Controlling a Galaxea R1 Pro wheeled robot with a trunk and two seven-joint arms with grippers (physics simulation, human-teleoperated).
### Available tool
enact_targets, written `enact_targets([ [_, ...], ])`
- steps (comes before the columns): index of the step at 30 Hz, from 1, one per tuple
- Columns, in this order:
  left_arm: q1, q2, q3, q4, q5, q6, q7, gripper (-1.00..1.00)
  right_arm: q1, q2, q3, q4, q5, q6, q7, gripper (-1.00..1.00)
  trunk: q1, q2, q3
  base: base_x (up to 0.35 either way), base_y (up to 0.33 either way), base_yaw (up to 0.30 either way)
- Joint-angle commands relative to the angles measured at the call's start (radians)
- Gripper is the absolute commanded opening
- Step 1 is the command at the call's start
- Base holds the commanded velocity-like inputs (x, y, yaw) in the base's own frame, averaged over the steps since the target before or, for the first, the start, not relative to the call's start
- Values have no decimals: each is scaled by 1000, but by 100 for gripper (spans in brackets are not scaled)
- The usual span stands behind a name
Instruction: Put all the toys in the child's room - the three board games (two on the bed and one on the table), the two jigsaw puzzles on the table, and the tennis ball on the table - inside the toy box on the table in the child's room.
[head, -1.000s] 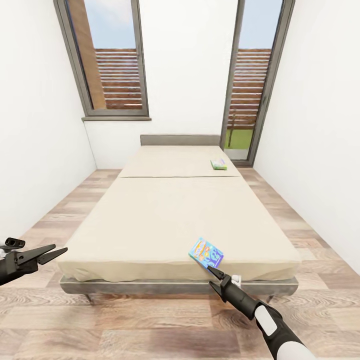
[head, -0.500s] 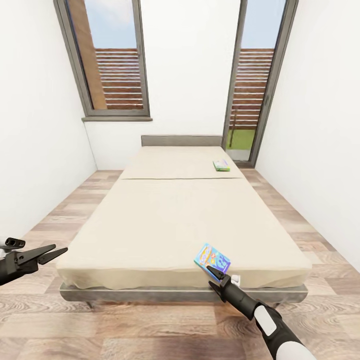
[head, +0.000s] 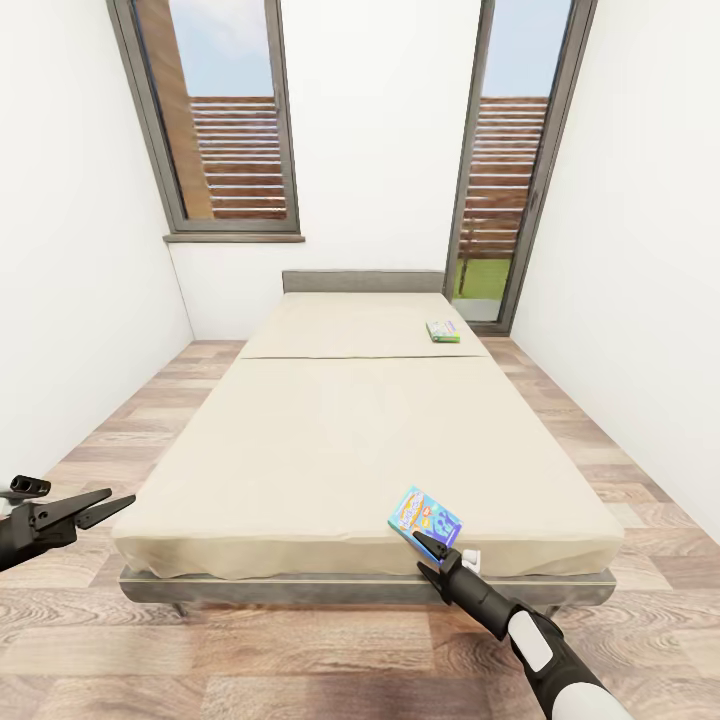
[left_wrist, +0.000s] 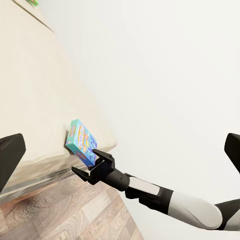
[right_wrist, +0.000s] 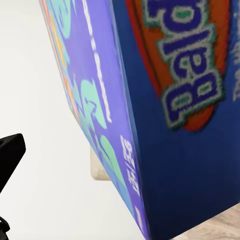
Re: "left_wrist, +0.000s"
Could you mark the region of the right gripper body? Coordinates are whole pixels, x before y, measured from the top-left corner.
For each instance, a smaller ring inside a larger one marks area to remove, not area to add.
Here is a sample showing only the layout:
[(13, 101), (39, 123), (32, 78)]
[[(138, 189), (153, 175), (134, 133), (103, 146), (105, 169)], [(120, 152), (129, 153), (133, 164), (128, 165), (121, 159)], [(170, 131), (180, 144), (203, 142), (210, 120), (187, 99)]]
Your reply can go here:
[(95, 185), (99, 181), (102, 181), (113, 188), (121, 183), (123, 177), (123, 173), (115, 168), (115, 158), (113, 158), (113, 162), (110, 164), (107, 162), (103, 165), (100, 164), (90, 171), (89, 175), (90, 178), (94, 179), (90, 184)]

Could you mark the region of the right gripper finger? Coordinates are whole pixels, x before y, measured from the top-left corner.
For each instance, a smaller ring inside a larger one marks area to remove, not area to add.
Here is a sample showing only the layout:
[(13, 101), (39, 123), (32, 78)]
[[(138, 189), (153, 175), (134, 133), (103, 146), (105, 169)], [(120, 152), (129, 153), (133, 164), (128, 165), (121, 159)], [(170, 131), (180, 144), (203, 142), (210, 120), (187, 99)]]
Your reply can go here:
[(109, 154), (107, 152), (103, 152), (103, 151), (100, 151), (100, 150), (97, 150), (97, 149), (93, 149), (92, 152), (94, 152), (97, 156), (99, 156), (100, 158), (102, 158), (104, 160), (104, 162), (102, 162), (101, 165), (105, 164), (106, 162), (108, 164), (113, 162), (112, 154)]
[(71, 170), (77, 174), (82, 180), (84, 180), (85, 182), (89, 182), (91, 183), (93, 180), (95, 180), (94, 178), (90, 178), (90, 173), (88, 171), (83, 171), (81, 169), (78, 169), (76, 167), (71, 168)]

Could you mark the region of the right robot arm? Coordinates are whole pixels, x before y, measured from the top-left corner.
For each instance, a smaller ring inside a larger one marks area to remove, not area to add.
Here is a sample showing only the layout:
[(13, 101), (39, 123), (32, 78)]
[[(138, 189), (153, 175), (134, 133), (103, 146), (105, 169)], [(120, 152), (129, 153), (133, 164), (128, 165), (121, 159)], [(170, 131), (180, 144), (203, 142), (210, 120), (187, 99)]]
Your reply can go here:
[(159, 211), (199, 229), (240, 232), (240, 199), (212, 204), (204, 199), (180, 193), (122, 173), (115, 168), (112, 154), (93, 149), (99, 158), (95, 165), (83, 171), (71, 170), (92, 185), (99, 181), (125, 192), (128, 199)]

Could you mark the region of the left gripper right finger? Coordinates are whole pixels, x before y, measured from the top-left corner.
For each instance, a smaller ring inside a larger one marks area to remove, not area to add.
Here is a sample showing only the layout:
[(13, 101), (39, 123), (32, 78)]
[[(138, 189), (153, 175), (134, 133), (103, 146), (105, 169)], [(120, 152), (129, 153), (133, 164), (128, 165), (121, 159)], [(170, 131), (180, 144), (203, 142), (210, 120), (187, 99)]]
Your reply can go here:
[(224, 151), (240, 173), (240, 135), (229, 133), (227, 135)]

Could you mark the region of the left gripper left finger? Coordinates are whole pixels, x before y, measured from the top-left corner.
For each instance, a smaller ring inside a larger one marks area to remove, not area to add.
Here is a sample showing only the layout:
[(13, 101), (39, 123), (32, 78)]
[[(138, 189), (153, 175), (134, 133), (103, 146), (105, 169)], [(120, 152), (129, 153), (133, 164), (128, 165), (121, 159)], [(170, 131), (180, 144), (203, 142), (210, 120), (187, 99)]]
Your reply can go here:
[(0, 138), (0, 193), (26, 153), (21, 133)]

